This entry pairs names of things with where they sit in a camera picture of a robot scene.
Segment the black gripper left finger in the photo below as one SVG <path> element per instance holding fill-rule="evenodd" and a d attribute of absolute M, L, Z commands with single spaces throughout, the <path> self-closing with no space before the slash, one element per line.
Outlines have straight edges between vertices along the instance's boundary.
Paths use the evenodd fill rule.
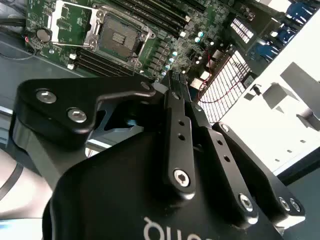
<path fill-rule="evenodd" d="M 191 120 L 176 90 L 143 76 L 31 79 L 16 91 L 10 135 L 54 189 L 85 158 L 89 139 L 134 120 L 162 134 L 162 181 L 179 198 L 196 193 Z"/>

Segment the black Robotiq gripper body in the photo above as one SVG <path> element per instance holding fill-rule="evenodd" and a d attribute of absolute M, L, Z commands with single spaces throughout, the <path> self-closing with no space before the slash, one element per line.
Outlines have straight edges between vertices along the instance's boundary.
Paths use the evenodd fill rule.
<path fill-rule="evenodd" d="M 195 196 L 184 200 L 164 183 L 160 136 L 143 132 L 69 169 L 43 213 L 45 240 L 280 240 L 262 213 L 246 229 L 214 168 L 195 149 Z"/>

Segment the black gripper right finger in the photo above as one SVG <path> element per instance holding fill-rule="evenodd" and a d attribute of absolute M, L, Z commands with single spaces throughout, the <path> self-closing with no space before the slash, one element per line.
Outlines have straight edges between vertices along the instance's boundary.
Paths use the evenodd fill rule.
<path fill-rule="evenodd" d="M 258 223 L 260 213 L 278 229 L 303 222 L 303 205 L 227 124 L 209 124 L 204 110 L 191 100 L 182 74 L 178 86 L 186 100 L 196 142 L 205 153 L 205 169 L 210 177 L 217 178 L 221 209 L 233 225 L 249 228 Z"/>

